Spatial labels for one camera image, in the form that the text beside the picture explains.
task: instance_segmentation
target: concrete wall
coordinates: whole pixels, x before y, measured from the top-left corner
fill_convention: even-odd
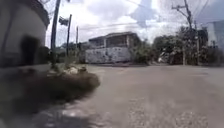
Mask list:
[[[224,51],[224,21],[214,23],[217,45]]]
[[[208,44],[215,44],[224,51],[224,21],[209,23],[207,26]]]
[[[10,21],[10,5],[0,0],[0,48]],[[6,42],[6,56],[20,57],[20,40],[24,35],[38,38],[42,45],[45,45],[46,26],[40,17],[24,4],[16,5],[11,29]]]
[[[131,55],[127,47],[88,49],[85,53],[86,63],[116,63],[130,61]]]
[[[206,27],[208,31],[208,45],[213,45],[213,41],[217,42],[214,24],[209,23]]]

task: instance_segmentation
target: asphalt road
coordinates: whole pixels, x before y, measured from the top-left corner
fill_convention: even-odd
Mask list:
[[[34,123],[40,128],[224,128],[224,69],[88,69],[100,76],[96,93],[66,109],[43,112]]]

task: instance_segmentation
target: sky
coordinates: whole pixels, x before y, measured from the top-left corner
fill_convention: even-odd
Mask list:
[[[175,34],[178,28],[186,25],[186,18],[172,6],[183,5],[183,0],[61,0],[59,16],[72,14],[70,41],[75,42],[76,27],[79,27],[79,42],[106,35],[112,32],[133,31],[141,39],[152,43],[154,38],[164,34]],[[222,20],[224,0],[188,0],[193,18],[205,24]],[[45,8],[54,10],[55,0]],[[46,34],[46,45],[50,46],[51,23]],[[57,26],[56,45],[66,42],[67,27]]]

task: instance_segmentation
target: roof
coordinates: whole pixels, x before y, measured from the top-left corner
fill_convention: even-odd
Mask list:
[[[137,35],[137,34],[133,33],[133,32],[110,33],[110,34],[107,34],[105,36],[99,36],[99,37],[91,38],[91,39],[89,39],[89,41],[99,40],[99,39],[104,39],[104,38],[110,38],[110,37],[115,37],[115,36],[123,36],[123,35]]]
[[[48,12],[44,9],[43,5],[38,0],[18,0],[18,2],[27,5],[27,7],[36,12],[40,19],[43,21],[46,28],[48,27],[50,23]]]

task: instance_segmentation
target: building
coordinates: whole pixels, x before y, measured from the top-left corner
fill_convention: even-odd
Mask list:
[[[208,45],[217,45],[224,51],[224,20],[203,25],[208,33]]]
[[[48,24],[48,13],[38,0],[0,0],[1,63],[20,63],[19,45],[25,35],[39,39],[44,46]]]
[[[85,52],[86,63],[118,63],[131,61],[130,47],[138,44],[136,33],[111,33],[89,40]]]

